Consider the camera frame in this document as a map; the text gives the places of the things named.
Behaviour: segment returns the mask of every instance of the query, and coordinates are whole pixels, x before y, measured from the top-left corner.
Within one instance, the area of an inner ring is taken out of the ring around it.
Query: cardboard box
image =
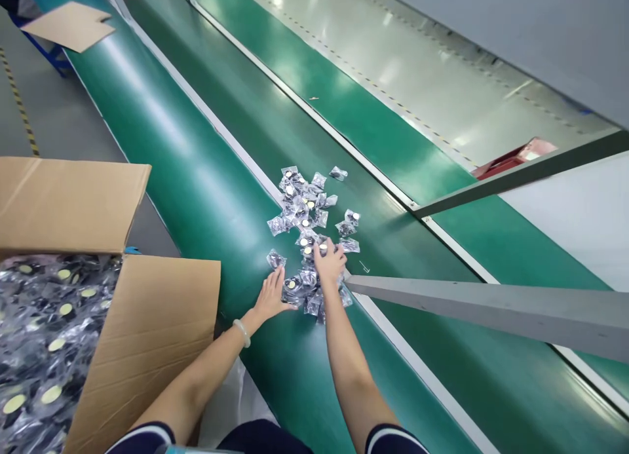
[[[0,255],[121,254],[151,167],[0,158]],[[127,255],[64,454],[102,453],[212,341],[221,264]]]

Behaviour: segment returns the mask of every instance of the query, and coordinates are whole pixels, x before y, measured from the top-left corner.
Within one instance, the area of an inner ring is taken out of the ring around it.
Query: gray floor
[[[5,50],[43,158],[126,162],[76,74],[61,78],[3,10],[0,46]],[[0,131],[0,156],[31,155],[4,71],[0,71]],[[144,254],[180,255],[147,196],[136,213],[128,244]]]

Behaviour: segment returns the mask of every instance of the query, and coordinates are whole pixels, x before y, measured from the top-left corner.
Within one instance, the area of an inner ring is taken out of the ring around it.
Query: woman's right hand
[[[314,266],[319,273],[322,285],[336,285],[339,276],[345,271],[347,256],[342,246],[339,246],[336,251],[334,250],[335,246],[330,238],[326,241],[326,246],[328,249],[325,256],[321,256],[318,244],[314,246]]]

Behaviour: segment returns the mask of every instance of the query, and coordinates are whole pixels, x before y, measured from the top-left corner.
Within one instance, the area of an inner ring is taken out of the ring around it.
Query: person
[[[334,387],[354,447],[359,454],[426,454],[417,438],[400,427],[373,381],[339,296],[337,279],[347,257],[340,246],[332,252],[335,246],[330,239],[327,245],[330,251],[325,256],[315,246],[314,264],[324,295]],[[107,454],[155,454],[166,452],[165,446],[185,444],[206,403],[258,328],[278,313],[296,309],[281,301],[283,283],[284,269],[279,267],[265,279],[255,306],[184,369]],[[245,454],[312,453],[268,420],[237,426],[218,449]]]

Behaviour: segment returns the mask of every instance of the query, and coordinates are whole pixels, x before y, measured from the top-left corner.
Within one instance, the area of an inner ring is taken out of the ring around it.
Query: piece of cardboard
[[[116,30],[102,23],[110,17],[107,12],[68,2],[26,24],[22,30],[76,52],[83,52]]]
[[[151,167],[0,158],[0,254],[121,254]]]
[[[0,258],[119,254],[142,164],[0,157]],[[126,255],[64,454],[103,453],[212,341],[221,263]]]
[[[64,454],[103,453],[212,341],[221,263],[127,255]]]

